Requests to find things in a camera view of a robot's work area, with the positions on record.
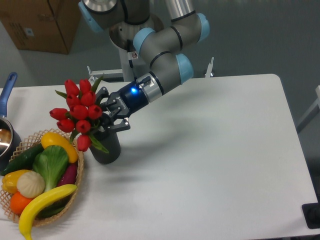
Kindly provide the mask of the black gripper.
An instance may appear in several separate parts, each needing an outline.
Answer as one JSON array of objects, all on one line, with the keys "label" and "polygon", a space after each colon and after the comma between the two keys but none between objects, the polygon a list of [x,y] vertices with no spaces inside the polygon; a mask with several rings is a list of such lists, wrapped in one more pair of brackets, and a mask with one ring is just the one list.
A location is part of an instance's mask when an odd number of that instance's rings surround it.
[{"label": "black gripper", "polygon": [[117,133],[129,130],[128,117],[149,104],[145,93],[136,82],[131,82],[117,92],[109,94],[104,86],[96,93],[95,104],[102,110],[108,110],[99,118],[101,132]]}]

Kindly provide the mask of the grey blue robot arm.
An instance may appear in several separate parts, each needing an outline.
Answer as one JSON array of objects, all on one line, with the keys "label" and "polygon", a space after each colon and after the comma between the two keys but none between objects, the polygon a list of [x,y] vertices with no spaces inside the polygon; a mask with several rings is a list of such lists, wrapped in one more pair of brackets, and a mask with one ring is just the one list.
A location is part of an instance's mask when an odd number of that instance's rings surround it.
[{"label": "grey blue robot arm", "polygon": [[210,33],[207,18],[190,0],[168,0],[171,26],[150,11],[148,0],[82,0],[79,9],[94,32],[109,31],[111,41],[126,56],[122,73],[128,85],[104,94],[101,129],[128,130],[128,118],[192,78],[194,71],[182,50]]}]

